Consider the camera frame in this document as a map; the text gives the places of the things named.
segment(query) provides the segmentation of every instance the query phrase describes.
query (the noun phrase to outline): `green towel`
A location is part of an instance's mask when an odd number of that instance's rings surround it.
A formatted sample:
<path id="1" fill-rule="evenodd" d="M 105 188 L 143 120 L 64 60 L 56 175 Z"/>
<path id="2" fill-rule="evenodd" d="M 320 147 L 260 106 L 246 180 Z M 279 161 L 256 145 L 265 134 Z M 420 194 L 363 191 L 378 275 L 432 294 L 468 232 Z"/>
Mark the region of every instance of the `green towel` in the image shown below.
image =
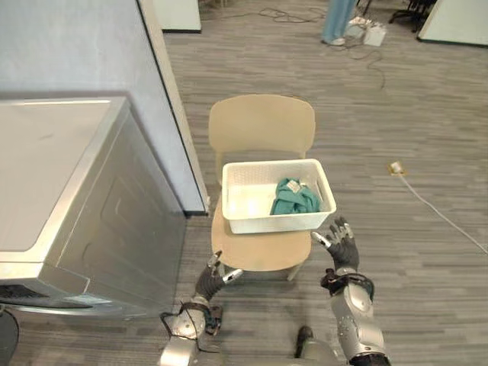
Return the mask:
<path id="1" fill-rule="evenodd" d="M 319 212 L 319 198 L 295 178 L 281 179 L 276 187 L 276 198 L 271 207 L 271 215 L 306 214 Z"/>

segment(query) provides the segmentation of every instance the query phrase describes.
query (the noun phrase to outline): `blue pants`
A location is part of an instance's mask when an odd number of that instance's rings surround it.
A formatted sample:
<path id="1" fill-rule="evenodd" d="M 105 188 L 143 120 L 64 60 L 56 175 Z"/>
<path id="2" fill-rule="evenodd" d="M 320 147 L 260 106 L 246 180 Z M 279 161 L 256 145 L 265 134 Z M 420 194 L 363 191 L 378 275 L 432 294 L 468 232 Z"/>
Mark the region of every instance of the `blue pants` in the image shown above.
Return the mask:
<path id="1" fill-rule="evenodd" d="M 326 42 L 344 37 L 345 26 L 351 19 L 356 0 L 330 0 L 322 39 Z"/>

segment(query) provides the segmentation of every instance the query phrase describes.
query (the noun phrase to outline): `plastic basket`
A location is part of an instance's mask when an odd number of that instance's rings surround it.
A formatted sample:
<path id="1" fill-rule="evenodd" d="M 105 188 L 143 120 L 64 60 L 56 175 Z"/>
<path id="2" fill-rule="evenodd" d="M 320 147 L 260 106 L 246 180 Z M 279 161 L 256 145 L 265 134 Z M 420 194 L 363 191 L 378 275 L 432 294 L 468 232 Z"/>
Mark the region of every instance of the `plastic basket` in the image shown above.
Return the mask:
<path id="1" fill-rule="evenodd" d="M 276 186 L 283 178 L 299 178 L 320 199 L 320 212 L 270 215 Z M 315 159 L 225 164 L 222 211 L 235 234 L 314 230 L 336 211 L 326 173 Z"/>

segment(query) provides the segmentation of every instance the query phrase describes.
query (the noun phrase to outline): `wooden chair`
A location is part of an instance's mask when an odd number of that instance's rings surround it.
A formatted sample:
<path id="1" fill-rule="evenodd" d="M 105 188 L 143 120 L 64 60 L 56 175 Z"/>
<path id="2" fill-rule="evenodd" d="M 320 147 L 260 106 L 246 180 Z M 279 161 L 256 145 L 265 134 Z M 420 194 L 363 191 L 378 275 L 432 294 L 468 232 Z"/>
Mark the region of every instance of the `wooden chair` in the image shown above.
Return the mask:
<path id="1" fill-rule="evenodd" d="M 315 112 L 310 104 L 296 98 L 242 95 L 214 104 L 208 129 L 217 179 L 222 184 L 225 153 L 284 151 L 304 159 L 313 144 Z M 310 254 L 310 232 L 233 234 L 222 215 L 220 195 L 212 222 L 212 250 L 223 251 L 223 264 L 245 271 L 292 268 L 291 281 Z"/>

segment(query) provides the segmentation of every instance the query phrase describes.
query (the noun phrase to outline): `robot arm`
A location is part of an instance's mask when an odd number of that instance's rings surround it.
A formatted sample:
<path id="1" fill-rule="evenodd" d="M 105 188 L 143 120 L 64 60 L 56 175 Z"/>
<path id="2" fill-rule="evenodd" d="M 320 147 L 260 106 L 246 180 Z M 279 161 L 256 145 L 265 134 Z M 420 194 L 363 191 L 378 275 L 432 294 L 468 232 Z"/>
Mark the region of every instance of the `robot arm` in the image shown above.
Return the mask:
<path id="1" fill-rule="evenodd" d="M 359 254 L 351 227 L 343 217 L 335 224 L 325 238 L 318 233 L 312 237 L 334 260 L 336 270 L 328 268 L 320 284 L 332 296 L 339 342 L 349 364 L 388 366 L 383 333 L 373 317 L 374 284 L 357 273 Z"/>
<path id="2" fill-rule="evenodd" d="M 161 320 L 170 339 L 159 359 L 159 366 L 187 366 L 192 364 L 199 350 L 198 339 L 204 332 L 215 336 L 220 328 L 222 310 L 210 307 L 212 297 L 226 284 L 236 280 L 243 273 L 236 269 L 224 276 L 218 272 L 222 252 L 212 255 L 201 272 L 193 297 L 181 305 L 178 314 L 163 313 Z M 174 317 L 169 325 L 166 319 Z"/>

